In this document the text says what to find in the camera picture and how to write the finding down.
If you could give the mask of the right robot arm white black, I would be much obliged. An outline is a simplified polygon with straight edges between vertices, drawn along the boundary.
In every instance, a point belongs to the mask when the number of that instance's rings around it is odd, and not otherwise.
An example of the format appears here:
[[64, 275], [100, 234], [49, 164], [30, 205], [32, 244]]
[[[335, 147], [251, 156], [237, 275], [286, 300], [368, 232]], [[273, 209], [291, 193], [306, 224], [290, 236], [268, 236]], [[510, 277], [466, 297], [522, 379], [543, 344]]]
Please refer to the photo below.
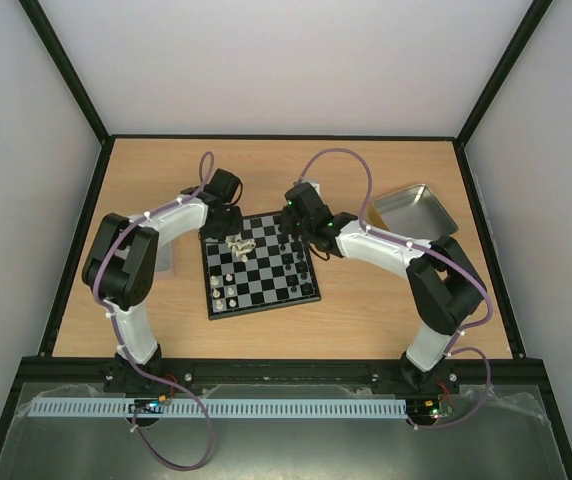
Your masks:
[[488, 291], [459, 243], [450, 236], [412, 239], [378, 229], [346, 212], [332, 214], [317, 190], [299, 183], [285, 193], [280, 227], [327, 257], [359, 260], [409, 282], [421, 324], [402, 355], [400, 375], [411, 390], [426, 390], [437, 365], [461, 335], [462, 323]]

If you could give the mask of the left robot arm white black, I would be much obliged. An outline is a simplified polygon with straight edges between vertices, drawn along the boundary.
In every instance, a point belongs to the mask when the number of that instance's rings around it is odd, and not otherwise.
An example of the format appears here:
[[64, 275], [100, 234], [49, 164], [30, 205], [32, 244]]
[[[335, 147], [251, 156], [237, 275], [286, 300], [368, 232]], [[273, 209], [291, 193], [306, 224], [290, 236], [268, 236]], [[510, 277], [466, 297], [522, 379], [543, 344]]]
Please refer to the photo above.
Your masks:
[[104, 216], [84, 263], [82, 281], [106, 310], [117, 339], [108, 388], [144, 394], [170, 385], [163, 377], [162, 350], [146, 307], [158, 250], [187, 232], [199, 231], [218, 240], [240, 233], [237, 202], [242, 192], [236, 175], [218, 169], [208, 180], [152, 211], [132, 217]]

